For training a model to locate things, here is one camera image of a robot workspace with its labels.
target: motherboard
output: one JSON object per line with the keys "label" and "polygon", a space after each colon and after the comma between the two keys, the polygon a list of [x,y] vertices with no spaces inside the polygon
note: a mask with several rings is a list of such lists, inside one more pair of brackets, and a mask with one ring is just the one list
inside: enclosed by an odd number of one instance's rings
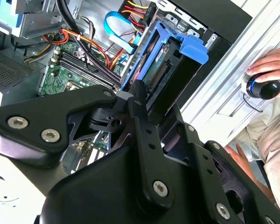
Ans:
{"label": "motherboard", "polygon": [[[100,62],[102,55],[94,53]],[[114,67],[119,71],[122,64]],[[113,84],[99,74],[93,64],[88,61],[75,42],[67,42],[56,46],[53,56],[43,75],[39,88],[40,97],[74,91],[79,88],[102,84],[112,88]],[[81,140],[69,146],[63,159],[63,168],[70,175],[107,154],[108,133],[99,132],[96,137]]]}

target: metal mesh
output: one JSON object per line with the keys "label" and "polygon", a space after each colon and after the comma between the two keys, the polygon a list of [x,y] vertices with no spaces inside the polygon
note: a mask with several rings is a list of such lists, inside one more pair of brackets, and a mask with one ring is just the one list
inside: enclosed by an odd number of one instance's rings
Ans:
{"label": "metal mesh", "polygon": [[33,70],[13,59],[0,54],[0,85],[7,87],[19,82]]}

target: hand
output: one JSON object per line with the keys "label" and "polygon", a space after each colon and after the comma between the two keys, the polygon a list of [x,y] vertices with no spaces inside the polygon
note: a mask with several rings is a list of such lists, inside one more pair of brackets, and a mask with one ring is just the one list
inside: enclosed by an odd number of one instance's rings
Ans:
{"label": "hand", "polygon": [[256,82],[263,83],[266,81],[280,80],[280,49],[269,52],[263,59],[251,65],[247,74],[253,76],[263,72],[267,73],[258,77],[255,80]]}
{"label": "hand", "polygon": [[250,167],[250,163],[244,154],[242,148],[239,144],[236,144],[238,154],[230,147],[226,146],[225,149],[229,153],[229,155],[234,159],[234,161],[242,168],[242,170],[255,182],[256,178],[252,172]]}

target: silver screw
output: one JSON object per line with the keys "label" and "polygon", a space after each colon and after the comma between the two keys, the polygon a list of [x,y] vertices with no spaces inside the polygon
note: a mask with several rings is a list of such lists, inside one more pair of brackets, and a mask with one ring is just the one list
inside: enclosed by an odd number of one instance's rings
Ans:
{"label": "silver screw", "polygon": [[195,129],[191,125],[188,125],[188,129],[192,132],[195,131]]}
{"label": "silver screw", "polygon": [[168,195],[168,189],[166,185],[161,181],[155,181],[153,184],[154,191],[161,197],[166,197]]}
{"label": "silver screw", "polygon": [[135,102],[136,104],[138,104],[138,105],[142,106],[142,103],[141,103],[140,101],[135,100],[134,102]]}
{"label": "silver screw", "polygon": [[112,96],[112,94],[109,93],[108,91],[104,91],[103,93],[104,93],[106,96],[108,96],[108,97],[111,97],[111,96]]}
{"label": "silver screw", "polygon": [[60,139],[60,134],[54,129],[46,129],[42,131],[41,137],[46,142],[55,143]]}
{"label": "silver screw", "polygon": [[28,121],[22,117],[12,117],[7,121],[8,126],[14,129],[23,129],[28,126]]}
{"label": "silver screw", "polygon": [[269,216],[266,216],[266,221],[269,224],[275,224],[274,221]]}
{"label": "silver screw", "polygon": [[222,216],[226,220],[230,219],[230,213],[223,204],[217,203],[216,208],[217,208],[217,211],[220,214],[220,216]]}
{"label": "silver screw", "polygon": [[214,143],[213,146],[214,146],[216,149],[220,149],[220,146],[219,146],[217,143]]}

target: black knob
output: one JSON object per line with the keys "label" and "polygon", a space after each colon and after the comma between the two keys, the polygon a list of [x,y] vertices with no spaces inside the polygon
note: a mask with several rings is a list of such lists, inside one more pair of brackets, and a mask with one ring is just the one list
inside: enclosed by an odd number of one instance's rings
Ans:
{"label": "black knob", "polygon": [[257,83],[255,81],[256,78],[264,74],[265,73],[257,74],[248,80],[246,91],[250,97],[268,100],[273,99],[280,93],[280,82],[277,80],[264,83]]}

